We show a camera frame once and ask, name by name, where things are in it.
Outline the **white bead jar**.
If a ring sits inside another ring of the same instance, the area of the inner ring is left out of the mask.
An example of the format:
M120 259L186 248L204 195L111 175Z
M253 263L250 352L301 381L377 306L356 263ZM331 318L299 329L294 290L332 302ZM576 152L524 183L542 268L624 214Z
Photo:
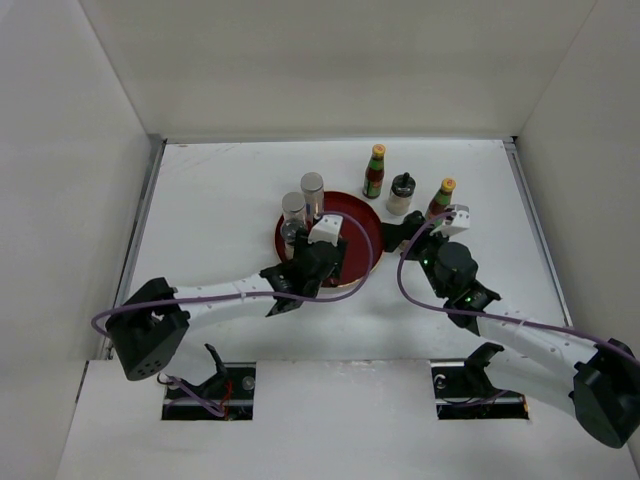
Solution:
M282 198L281 206L284 223L307 223L306 201L302 193L288 192Z
M313 222L324 212L324 180L317 172L308 172L300 180L300 188L306 203L308 222Z

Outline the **black-top grinder bottle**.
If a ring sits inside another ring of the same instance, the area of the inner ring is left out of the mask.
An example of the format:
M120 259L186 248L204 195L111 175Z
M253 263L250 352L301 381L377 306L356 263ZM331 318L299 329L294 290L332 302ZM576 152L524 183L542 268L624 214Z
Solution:
M297 232L304 226L305 224L299 219L288 219L283 221L280 227L280 235L284 242L284 252L287 260L291 260L293 258Z

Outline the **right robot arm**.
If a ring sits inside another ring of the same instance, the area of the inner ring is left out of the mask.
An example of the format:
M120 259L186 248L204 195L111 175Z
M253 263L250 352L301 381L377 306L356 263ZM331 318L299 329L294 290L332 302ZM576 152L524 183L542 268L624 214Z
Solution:
M452 241L468 229L467 207L448 207L428 220L415 211L382 226L384 249L420 264L439 312L484 339L464 361L464 384L483 396L514 391L574 418L601 444L620 449L639 428L639 360L614 338L602 340L568 327L543 324L509 308L476 278L470 250Z

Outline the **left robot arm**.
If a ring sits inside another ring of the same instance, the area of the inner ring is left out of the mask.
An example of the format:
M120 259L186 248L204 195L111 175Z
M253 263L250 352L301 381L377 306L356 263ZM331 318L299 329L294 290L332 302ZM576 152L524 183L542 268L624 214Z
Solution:
M174 359L190 329L237 318L288 313L315 300L326 281L340 277L348 242L308 239L300 233L291 260L226 284L178 288L164 277L147 281L123 306L108 315L105 327L126 378L140 381L160 371L190 377L206 399L224 387L224 373L211 364L180 367Z

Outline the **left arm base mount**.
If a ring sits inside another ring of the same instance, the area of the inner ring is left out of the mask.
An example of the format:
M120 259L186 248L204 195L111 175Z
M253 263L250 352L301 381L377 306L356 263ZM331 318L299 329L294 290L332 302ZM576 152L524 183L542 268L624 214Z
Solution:
M214 362L214 370L201 384L182 383L200 400L158 374L156 381L165 387L161 411L164 421L251 421L254 414L257 365L224 362L215 347L205 345Z

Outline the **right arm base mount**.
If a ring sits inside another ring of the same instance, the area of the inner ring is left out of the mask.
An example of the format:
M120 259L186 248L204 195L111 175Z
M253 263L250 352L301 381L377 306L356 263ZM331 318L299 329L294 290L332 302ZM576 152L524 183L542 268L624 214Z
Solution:
M442 421L528 420L523 395L496 389L463 361L431 364L436 415Z

